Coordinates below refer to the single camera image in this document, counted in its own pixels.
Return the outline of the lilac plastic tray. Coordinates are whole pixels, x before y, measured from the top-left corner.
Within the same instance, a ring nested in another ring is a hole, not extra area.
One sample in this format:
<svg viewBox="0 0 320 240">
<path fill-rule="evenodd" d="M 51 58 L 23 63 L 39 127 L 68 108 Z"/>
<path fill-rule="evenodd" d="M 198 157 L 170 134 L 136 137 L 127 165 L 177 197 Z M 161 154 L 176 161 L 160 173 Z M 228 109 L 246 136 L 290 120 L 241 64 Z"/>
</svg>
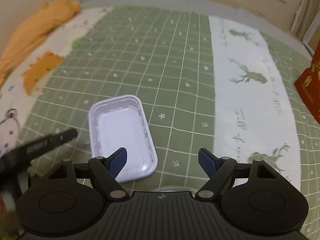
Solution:
<svg viewBox="0 0 320 240">
<path fill-rule="evenodd" d="M 96 102 L 88 112 L 88 125 L 93 157 L 109 157 L 121 147 L 127 150 L 127 163 L 117 175 L 117 182 L 145 178 L 155 172 L 157 153 L 137 96 Z"/>
</svg>

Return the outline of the stainless steel bowl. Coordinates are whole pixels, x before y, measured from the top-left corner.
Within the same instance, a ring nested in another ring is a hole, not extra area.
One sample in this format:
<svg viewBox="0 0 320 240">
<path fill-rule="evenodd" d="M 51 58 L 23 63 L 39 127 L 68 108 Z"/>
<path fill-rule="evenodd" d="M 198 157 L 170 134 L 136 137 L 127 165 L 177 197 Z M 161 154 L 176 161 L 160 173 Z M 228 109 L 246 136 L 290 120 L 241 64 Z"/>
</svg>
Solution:
<svg viewBox="0 0 320 240">
<path fill-rule="evenodd" d="M 196 193 L 196 189 L 191 187 L 184 187 L 184 186 L 163 186 L 151 189 L 150 192 L 184 192 L 188 191 L 191 192 L 192 195 Z"/>
</svg>

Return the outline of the cartoon print cloth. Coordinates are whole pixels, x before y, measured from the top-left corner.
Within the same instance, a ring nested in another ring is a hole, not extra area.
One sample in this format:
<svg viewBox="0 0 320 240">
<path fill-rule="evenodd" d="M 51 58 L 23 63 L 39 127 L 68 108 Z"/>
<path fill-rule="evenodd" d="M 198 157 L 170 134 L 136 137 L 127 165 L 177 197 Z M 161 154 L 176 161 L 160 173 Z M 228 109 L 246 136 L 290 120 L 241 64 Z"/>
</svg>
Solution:
<svg viewBox="0 0 320 240">
<path fill-rule="evenodd" d="M 4 82 L 1 87 L 1 155 L 15 148 L 22 126 L 52 71 L 71 53 L 76 42 L 114 7 L 82 10 L 56 28 Z"/>
</svg>

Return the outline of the quail eggs snack bag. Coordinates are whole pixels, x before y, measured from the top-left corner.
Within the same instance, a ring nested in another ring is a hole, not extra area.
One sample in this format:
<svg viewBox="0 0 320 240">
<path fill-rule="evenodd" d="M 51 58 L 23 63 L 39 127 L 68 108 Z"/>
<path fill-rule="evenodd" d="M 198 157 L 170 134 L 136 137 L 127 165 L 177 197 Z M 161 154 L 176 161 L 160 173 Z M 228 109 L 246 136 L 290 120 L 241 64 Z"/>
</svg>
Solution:
<svg viewBox="0 0 320 240">
<path fill-rule="evenodd" d="M 302 72 L 294 85 L 307 109 L 319 123 L 319 51 L 314 54 L 311 66 Z"/>
</svg>

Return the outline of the green grid tablecloth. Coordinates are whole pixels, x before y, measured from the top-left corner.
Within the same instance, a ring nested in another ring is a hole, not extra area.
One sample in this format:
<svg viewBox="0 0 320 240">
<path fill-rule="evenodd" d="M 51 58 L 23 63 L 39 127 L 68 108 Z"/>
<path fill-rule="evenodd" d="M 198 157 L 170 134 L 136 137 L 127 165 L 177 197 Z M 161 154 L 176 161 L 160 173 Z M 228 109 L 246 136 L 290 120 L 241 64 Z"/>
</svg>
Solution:
<svg viewBox="0 0 320 240">
<path fill-rule="evenodd" d="M 99 100 L 140 98 L 158 164 L 152 175 L 125 182 L 127 191 L 163 186 L 198 190 L 208 179 L 197 162 L 214 143 L 215 93 L 208 13 L 119 6 L 76 42 L 53 71 L 19 137 L 26 142 L 75 127 L 79 135 L 34 160 L 32 178 L 63 158 L 92 157 L 88 111 Z"/>
</svg>

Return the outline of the orange cloth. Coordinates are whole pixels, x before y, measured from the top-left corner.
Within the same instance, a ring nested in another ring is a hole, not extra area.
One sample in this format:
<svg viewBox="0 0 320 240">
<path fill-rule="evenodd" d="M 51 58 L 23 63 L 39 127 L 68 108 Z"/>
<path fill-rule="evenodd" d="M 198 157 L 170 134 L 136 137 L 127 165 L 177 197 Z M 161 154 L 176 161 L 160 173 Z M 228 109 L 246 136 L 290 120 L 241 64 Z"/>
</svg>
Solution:
<svg viewBox="0 0 320 240">
<path fill-rule="evenodd" d="M 44 2 L 21 23 L 1 53 L 1 83 L 23 60 L 42 44 L 52 31 L 81 11 L 77 0 Z"/>
</svg>

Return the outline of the curtain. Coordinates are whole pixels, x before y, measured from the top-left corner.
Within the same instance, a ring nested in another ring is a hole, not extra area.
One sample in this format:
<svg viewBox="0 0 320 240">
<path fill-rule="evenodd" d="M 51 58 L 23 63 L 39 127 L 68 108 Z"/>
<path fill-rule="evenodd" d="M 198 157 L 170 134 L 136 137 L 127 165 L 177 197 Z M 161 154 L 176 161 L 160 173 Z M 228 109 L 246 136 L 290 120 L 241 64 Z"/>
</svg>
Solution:
<svg viewBox="0 0 320 240">
<path fill-rule="evenodd" d="M 302 0 L 293 19 L 290 33 L 302 40 L 319 12 L 319 0 Z"/>
</svg>

